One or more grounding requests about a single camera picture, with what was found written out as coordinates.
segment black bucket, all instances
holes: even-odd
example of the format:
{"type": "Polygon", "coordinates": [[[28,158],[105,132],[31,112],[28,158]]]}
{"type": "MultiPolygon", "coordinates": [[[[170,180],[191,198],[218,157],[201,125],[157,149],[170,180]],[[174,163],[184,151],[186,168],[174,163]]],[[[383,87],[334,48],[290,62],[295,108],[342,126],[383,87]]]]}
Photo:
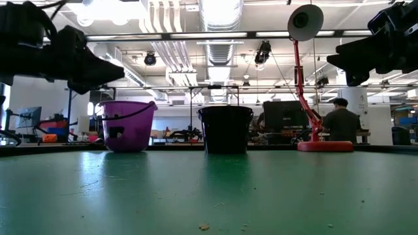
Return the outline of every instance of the black bucket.
{"type": "Polygon", "coordinates": [[[253,110],[242,106],[213,106],[199,110],[207,153],[246,153],[253,110]]]}

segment red desk lamp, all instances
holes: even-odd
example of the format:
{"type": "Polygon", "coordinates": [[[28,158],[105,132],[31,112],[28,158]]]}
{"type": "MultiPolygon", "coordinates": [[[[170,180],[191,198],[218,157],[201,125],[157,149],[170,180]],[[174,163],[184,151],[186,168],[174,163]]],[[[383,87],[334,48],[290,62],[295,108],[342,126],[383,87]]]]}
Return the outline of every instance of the red desk lamp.
{"type": "Polygon", "coordinates": [[[321,30],[324,21],[322,10],[315,5],[303,5],[292,13],[287,23],[287,30],[293,41],[295,49],[295,63],[297,68],[296,93],[299,101],[308,116],[312,127],[311,140],[299,142],[299,151],[353,151],[353,144],[350,141],[319,141],[319,133],[322,131],[322,119],[319,114],[313,112],[308,101],[303,96],[302,69],[299,58],[299,41],[307,41],[314,38],[321,30]]]}

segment bucket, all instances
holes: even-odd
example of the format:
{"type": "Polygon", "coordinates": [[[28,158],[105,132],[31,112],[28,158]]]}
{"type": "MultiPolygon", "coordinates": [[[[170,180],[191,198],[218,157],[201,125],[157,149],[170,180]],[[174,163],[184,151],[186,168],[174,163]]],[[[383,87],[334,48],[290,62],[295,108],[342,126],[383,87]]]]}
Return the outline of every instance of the bucket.
{"type": "Polygon", "coordinates": [[[207,153],[246,153],[253,110],[242,106],[213,106],[198,111],[207,153]]]}
{"type": "Polygon", "coordinates": [[[154,111],[158,109],[153,101],[103,101],[99,106],[103,107],[104,143],[109,150],[132,152],[148,147],[154,111]]]}

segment dark hair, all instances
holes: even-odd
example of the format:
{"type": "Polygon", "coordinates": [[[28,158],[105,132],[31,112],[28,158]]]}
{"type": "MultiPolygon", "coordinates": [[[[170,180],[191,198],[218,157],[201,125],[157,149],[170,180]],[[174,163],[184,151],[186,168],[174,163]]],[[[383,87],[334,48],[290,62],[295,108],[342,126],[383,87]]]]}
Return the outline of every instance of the dark hair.
{"type": "Polygon", "coordinates": [[[344,98],[337,98],[337,99],[335,99],[334,104],[336,104],[338,106],[347,107],[348,101],[344,98]]]}

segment man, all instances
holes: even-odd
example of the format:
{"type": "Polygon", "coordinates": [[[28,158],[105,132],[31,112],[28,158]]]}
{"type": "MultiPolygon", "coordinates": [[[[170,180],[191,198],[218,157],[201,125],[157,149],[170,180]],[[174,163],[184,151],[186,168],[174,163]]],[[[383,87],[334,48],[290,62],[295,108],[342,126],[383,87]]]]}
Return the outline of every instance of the man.
{"type": "Polygon", "coordinates": [[[338,98],[335,110],[329,113],[322,124],[323,132],[330,133],[331,141],[351,141],[357,143],[357,130],[361,128],[359,117],[347,110],[348,101],[338,98]]]}

